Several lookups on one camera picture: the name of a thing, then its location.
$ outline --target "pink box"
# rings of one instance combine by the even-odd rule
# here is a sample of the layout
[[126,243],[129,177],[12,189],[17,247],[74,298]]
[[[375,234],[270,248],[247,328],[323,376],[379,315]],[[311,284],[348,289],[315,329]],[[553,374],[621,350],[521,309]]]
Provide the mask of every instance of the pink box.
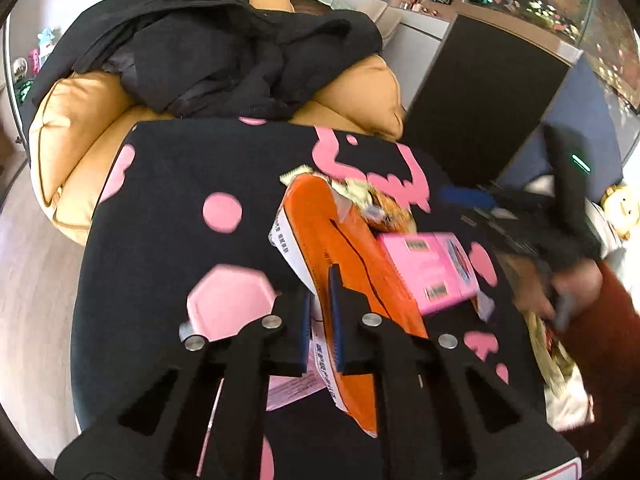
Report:
[[453,233],[378,236],[424,316],[475,296],[473,267]]

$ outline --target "black table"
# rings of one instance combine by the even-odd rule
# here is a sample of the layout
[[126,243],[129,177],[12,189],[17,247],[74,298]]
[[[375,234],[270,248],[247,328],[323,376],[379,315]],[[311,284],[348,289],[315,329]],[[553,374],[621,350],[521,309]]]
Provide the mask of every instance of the black table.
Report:
[[[410,203],[418,231],[454,232],[467,252],[472,242],[486,247],[480,233],[460,220],[460,211],[436,199],[449,181],[424,153],[327,128],[248,122],[255,124],[140,123],[124,140],[113,173],[130,166],[120,188],[110,178],[105,195],[115,193],[95,211],[74,312],[72,388],[82,428],[181,344],[178,326],[188,318],[187,295],[216,264],[260,269],[274,290],[299,285],[267,234],[285,190],[278,177],[301,164],[332,176],[385,176],[390,189]],[[389,175],[399,179],[395,185]],[[411,191],[404,181],[414,184]],[[217,192],[242,207],[230,233],[214,231],[203,219],[205,200]],[[465,301],[426,319],[428,332],[451,333],[460,342],[469,331],[493,333],[500,346],[486,363],[505,364],[510,385],[544,416],[543,383],[526,325],[491,258],[497,286],[478,278],[496,303],[490,322]],[[265,431],[277,479],[380,478],[378,441],[340,412],[326,390],[269,412]]]

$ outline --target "black jacket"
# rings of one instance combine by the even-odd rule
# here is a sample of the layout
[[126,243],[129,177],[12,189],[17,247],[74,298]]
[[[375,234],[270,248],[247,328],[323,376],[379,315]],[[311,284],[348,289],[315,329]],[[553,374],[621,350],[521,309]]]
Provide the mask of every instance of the black jacket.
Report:
[[345,69],[382,48],[366,14],[259,10],[249,0],[105,0],[60,39],[21,110],[72,72],[108,70],[156,112],[289,119]]

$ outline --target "cabinet door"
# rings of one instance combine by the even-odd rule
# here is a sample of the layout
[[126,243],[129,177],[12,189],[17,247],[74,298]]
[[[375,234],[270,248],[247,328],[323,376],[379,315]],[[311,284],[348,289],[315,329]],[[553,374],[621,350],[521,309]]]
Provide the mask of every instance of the cabinet door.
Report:
[[400,83],[405,109],[409,109],[420,89],[439,45],[440,41],[435,38],[401,23],[383,51],[383,59]]

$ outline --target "yellow sofa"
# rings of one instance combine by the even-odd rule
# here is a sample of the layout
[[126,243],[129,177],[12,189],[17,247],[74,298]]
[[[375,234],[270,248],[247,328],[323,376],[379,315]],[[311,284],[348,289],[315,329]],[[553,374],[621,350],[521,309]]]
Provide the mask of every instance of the yellow sofa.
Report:
[[[250,0],[257,9],[293,12],[289,0]],[[319,91],[290,120],[387,140],[402,135],[398,82],[379,56],[370,56]],[[84,245],[113,159],[139,121],[171,119],[134,105],[119,78],[105,72],[57,81],[30,127],[31,181],[53,225]]]

